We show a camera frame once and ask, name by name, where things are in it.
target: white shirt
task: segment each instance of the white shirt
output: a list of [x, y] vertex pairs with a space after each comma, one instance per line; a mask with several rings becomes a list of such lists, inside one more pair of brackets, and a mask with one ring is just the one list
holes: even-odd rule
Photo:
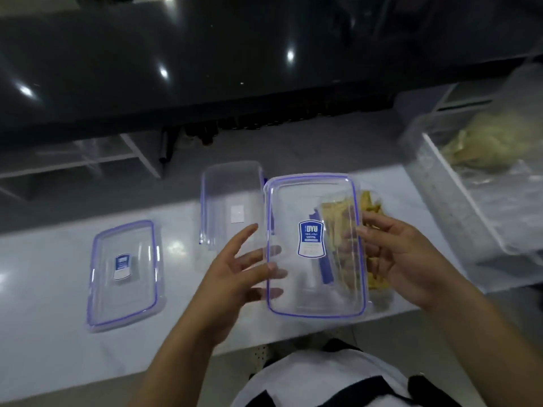
[[[335, 353], [304, 350], [256, 374], [234, 399], [232, 407], [246, 407], [264, 390], [277, 407], [316, 407], [351, 384], [373, 376], [383, 376], [398, 395], [410, 396], [407, 378], [377, 357], [350, 349]], [[396, 407], [405, 403], [397, 397], [384, 396], [369, 405]]]

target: container lid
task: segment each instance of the container lid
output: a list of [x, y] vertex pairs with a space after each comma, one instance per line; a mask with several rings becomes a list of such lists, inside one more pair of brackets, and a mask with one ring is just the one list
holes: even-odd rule
[[158, 254], [151, 220], [96, 235], [87, 301], [91, 328], [114, 328], [153, 313], [159, 300]]
[[201, 178], [200, 244], [219, 252], [244, 227], [258, 223], [255, 232], [242, 246], [246, 253], [265, 246], [264, 176], [256, 161], [214, 164]]
[[[269, 300], [277, 314], [314, 318], [361, 315], [367, 304], [356, 186], [347, 174], [274, 177], [264, 186], [267, 260], [288, 270], [269, 280], [283, 294]], [[270, 256], [273, 245], [281, 252]]]

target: glossy black surface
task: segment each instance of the glossy black surface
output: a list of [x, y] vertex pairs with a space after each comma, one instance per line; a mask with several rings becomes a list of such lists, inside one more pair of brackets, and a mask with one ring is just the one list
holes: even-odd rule
[[[543, 29], [511, 1], [486, 0], [503, 7], [494, 19], [515, 28], [511, 40], [476, 16], [454, 28], [466, 14], [487, 13], [477, 4], [430, 0], [411, 21], [388, 11], [379, 25], [383, 0], [354, 1], [167, 0], [4, 18], [0, 145], [213, 119], [312, 93], [452, 81], [478, 62], [525, 54]], [[302, 92], [281, 95], [294, 91]]]

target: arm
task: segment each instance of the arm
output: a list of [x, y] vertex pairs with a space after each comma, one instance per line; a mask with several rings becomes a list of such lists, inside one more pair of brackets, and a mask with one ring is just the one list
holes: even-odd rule
[[364, 213], [373, 227], [357, 228], [375, 275], [437, 323], [490, 407], [539, 406], [543, 359], [490, 301], [416, 228]]
[[[241, 307], [262, 300], [265, 289], [253, 287], [269, 278], [283, 278], [274, 263], [261, 264], [262, 250], [235, 258], [241, 245], [258, 229], [251, 225], [236, 234], [211, 264], [187, 309], [149, 366], [129, 407], [194, 407], [213, 348], [233, 328]], [[270, 297], [282, 294], [271, 289]]]

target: hand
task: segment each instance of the hand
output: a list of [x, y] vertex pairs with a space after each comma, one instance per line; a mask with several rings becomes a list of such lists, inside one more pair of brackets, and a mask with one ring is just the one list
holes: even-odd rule
[[415, 227], [381, 214], [363, 212], [357, 234], [365, 241], [368, 270], [407, 301], [431, 310], [467, 280]]
[[[237, 233], [217, 255], [207, 270], [200, 287], [188, 305], [182, 320], [194, 326], [211, 346], [224, 341], [233, 328], [241, 307], [252, 301], [266, 298], [266, 289], [253, 287], [270, 278], [285, 278], [287, 271], [278, 269], [275, 263], [264, 263], [251, 267], [262, 261], [262, 249], [254, 250], [236, 258], [242, 244], [258, 229], [251, 224]], [[270, 289], [270, 298], [277, 298], [282, 289]]]

